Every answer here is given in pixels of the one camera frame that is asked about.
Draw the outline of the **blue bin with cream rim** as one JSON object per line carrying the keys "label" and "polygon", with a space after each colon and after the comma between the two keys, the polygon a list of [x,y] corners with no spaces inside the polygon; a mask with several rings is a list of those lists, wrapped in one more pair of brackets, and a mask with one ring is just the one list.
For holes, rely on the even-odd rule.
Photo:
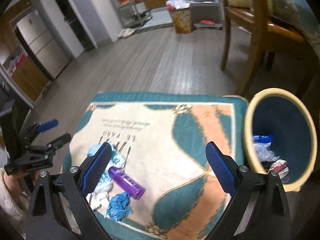
{"label": "blue bin with cream rim", "polygon": [[268,88],[249,102],[242,132],[243,145],[252,171],[265,174],[253,146],[254,135],[272,135],[271,150],[287,161],[285,192],[298,192],[310,177],[317,158],[317,133],[306,106],[292,93]]}

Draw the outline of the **wooden dining chair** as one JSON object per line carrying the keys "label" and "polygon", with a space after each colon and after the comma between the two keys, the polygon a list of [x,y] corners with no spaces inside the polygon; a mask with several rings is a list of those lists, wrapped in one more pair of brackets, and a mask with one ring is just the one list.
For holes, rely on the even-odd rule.
{"label": "wooden dining chair", "polygon": [[220,69],[224,71],[228,60],[231,40],[231,21],[251,32],[251,44],[247,63],[235,93],[245,96],[255,78],[264,52],[281,53],[297,57],[305,64],[306,73],[301,81],[296,96],[301,98],[306,92],[315,72],[319,69],[319,58],[303,34],[294,28],[285,28],[272,20],[267,7],[267,0],[253,0],[253,11],[231,5],[230,0],[223,0],[225,11],[225,46]]}

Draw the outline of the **blue plastic wrapper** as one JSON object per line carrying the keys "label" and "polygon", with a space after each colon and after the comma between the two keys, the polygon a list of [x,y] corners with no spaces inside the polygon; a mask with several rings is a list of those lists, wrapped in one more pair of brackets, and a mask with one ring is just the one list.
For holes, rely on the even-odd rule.
{"label": "blue plastic wrapper", "polygon": [[269,144],[273,141],[273,135],[253,135],[252,139],[254,143]]}

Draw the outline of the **teal patterned floor rug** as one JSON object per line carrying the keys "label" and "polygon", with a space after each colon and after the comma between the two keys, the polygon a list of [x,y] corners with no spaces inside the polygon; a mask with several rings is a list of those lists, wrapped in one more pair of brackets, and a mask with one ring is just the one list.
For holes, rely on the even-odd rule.
{"label": "teal patterned floor rug", "polygon": [[213,141],[244,162],[242,124],[247,101],[238,96],[99,93],[87,107],[65,155],[63,170],[79,166],[94,146],[112,142],[121,167],[146,189],[130,200],[122,221],[106,216],[117,184],[94,214],[115,239],[204,239],[228,205],[207,162]]}

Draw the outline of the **orange patterned waste bin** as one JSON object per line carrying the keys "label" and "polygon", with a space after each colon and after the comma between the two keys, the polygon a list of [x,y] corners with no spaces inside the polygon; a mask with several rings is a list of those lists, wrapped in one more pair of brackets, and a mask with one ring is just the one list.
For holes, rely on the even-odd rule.
{"label": "orange patterned waste bin", "polygon": [[190,3],[184,0],[168,0],[165,4],[171,16],[176,33],[192,33],[194,24],[191,16]]}

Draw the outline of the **white tissue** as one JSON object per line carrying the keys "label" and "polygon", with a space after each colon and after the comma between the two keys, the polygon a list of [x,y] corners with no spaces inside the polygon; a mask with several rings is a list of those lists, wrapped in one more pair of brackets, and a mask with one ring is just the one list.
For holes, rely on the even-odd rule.
{"label": "white tissue", "polygon": [[108,201],[109,191],[112,190],[113,183],[108,181],[107,183],[99,183],[92,193],[86,196],[92,210],[96,210],[103,206]]}

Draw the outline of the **clear plastic bag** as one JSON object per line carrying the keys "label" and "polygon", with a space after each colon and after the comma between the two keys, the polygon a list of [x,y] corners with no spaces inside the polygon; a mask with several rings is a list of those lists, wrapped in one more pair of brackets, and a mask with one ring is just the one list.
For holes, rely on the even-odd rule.
{"label": "clear plastic bag", "polygon": [[254,142],[253,143],[255,153],[259,161],[262,162],[275,162],[279,159],[279,156],[276,156],[275,153],[270,150],[271,143],[262,143]]}

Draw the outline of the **white slippers on floor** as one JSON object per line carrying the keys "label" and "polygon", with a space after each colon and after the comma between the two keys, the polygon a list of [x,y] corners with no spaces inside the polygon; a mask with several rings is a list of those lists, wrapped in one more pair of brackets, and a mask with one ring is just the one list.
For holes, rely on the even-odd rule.
{"label": "white slippers on floor", "polygon": [[118,38],[128,38],[132,36],[135,32],[136,32],[135,29],[125,28],[119,33]]}

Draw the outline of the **blue glove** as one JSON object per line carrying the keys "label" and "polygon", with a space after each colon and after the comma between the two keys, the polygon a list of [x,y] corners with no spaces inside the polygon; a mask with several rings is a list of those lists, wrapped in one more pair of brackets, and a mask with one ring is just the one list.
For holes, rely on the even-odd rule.
{"label": "blue glove", "polygon": [[106,210],[106,216],[116,222],[122,221],[131,213],[130,195],[126,192],[116,194],[112,197]]}

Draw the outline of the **silver refrigerator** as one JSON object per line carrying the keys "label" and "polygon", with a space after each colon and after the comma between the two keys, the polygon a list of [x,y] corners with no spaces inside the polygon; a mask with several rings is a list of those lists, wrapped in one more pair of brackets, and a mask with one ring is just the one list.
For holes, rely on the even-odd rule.
{"label": "silver refrigerator", "polygon": [[69,64],[69,58],[35,11],[20,13],[15,34],[33,61],[49,79],[55,80]]}

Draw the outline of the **teal lace-trimmed tablecloth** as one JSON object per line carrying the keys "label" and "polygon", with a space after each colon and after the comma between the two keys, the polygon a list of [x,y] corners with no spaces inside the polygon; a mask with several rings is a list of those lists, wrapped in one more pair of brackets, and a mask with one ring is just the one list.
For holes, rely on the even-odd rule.
{"label": "teal lace-trimmed tablecloth", "polygon": [[272,0],[273,16],[295,26],[319,55],[319,21],[306,0]]}

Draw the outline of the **purple plastic bottle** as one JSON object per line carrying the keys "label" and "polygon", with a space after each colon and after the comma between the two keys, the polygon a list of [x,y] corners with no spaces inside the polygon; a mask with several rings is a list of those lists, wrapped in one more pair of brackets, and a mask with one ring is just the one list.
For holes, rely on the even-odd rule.
{"label": "purple plastic bottle", "polygon": [[108,174],[118,186],[135,200],[139,200],[146,191],[144,187],[129,177],[120,168],[112,166],[108,169]]}

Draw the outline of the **grey metal storage shelf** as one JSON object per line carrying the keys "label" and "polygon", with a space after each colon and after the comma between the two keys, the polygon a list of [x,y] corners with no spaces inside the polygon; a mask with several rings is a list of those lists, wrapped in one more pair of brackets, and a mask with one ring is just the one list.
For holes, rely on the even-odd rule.
{"label": "grey metal storage shelf", "polygon": [[111,0],[125,28],[144,26],[152,19],[144,0]]}

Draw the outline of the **light blue face mask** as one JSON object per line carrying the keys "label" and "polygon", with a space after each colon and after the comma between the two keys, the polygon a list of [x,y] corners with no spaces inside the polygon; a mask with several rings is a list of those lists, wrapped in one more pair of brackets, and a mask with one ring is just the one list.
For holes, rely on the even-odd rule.
{"label": "light blue face mask", "polygon": [[108,174],[108,169],[110,167],[121,168],[125,164],[125,158],[117,151],[117,149],[115,148],[115,144],[113,144],[112,142],[109,142],[109,144],[111,145],[111,160],[109,161],[103,174],[101,175],[95,191],[97,191],[98,189],[109,187],[111,185],[112,178]]}

